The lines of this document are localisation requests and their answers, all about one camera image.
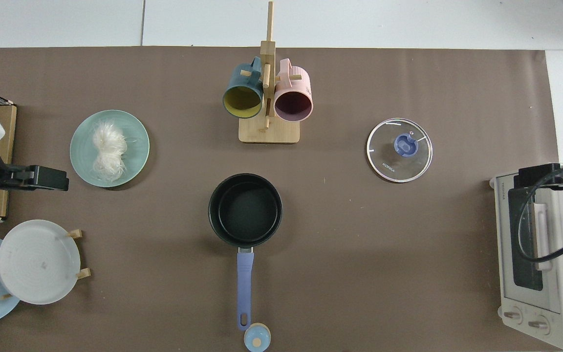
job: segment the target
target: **blue mug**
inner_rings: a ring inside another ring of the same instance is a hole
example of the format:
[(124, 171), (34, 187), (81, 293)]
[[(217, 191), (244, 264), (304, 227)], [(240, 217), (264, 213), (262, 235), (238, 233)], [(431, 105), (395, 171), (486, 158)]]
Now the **blue mug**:
[(251, 64), (241, 63), (232, 72), (230, 84), (223, 95), (223, 106), (239, 118), (250, 118), (262, 110), (262, 62), (253, 58)]

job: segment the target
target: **pink mug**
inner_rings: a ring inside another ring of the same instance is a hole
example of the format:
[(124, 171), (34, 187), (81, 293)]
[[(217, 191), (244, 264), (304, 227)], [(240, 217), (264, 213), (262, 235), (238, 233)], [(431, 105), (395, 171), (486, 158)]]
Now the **pink mug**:
[(275, 113), (290, 122), (305, 120), (312, 113), (310, 76), (303, 68), (292, 66), (290, 59), (281, 60), (278, 76), (273, 100)]

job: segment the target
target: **oven door handle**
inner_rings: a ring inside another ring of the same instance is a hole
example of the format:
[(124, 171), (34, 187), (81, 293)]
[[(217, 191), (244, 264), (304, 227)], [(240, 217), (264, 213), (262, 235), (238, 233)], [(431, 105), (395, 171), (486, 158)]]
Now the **oven door handle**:
[[(534, 214), (534, 256), (547, 256), (549, 251), (549, 223), (547, 221), (547, 205), (545, 203), (531, 203)], [(551, 261), (536, 263), (536, 270), (548, 271), (553, 268)]]

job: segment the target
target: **black cable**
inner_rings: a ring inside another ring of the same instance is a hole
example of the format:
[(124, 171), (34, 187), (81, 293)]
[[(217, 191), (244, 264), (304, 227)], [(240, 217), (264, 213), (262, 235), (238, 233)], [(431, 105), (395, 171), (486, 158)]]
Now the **black cable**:
[(525, 197), (525, 201), (520, 206), (520, 209), (519, 209), (519, 212), (518, 212), (518, 214), (519, 214), (519, 216), (518, 216), (518, 232), (516, 233), (516, 235), (518, 236), (519, 254), (526, 261), (529, 261), (529, 262), (532, 262), (532, 263), (542, 263), (542, 262), (546, 262), (546, 261), (549, 261), (551, 259), (557, 258), (557, 257), (559, 257), (563, 254), (563, 247), (562, 247), (562, 248), (556, 250), (555, 252), (548, 254), (547, 256), (543, 256), (543, 257), (540, 257), (540, 258), (530, 257), (523, 250), (522, 243), (521, 243), (521, 240), (520, 240), (520, 223), (522, 222), (523, 215), (525, 214), (525, 208), (529, 204), (529, 200), (531, 200), (531, 198), (534, 196), (534, 193), (536, 193), (536, 190), (538, 190), (542, 185), (549, 182), (549, 180), (554, 178), (555, 176), (560, 176), (561, 174), (563, 174), (563, 167), (561, 167), (560, 169), (549, 172), (548, 174), (546, 174), (546, 176), (544, 176), (543, 178), (538, 180), (538, 182), (536, 182), (531, 187), (529, 192), (527, 192), (527, 196)]

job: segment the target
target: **glass lid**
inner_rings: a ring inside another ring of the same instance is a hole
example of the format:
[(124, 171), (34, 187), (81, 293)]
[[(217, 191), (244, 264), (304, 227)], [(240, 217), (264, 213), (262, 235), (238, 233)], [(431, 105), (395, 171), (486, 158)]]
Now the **glass lid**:
[(371, 167), (391, 182), (409, 182), (419, 178), (432, 162), (429, 136), (416, 123), (391, 118), (369, 134), (366, 154)]

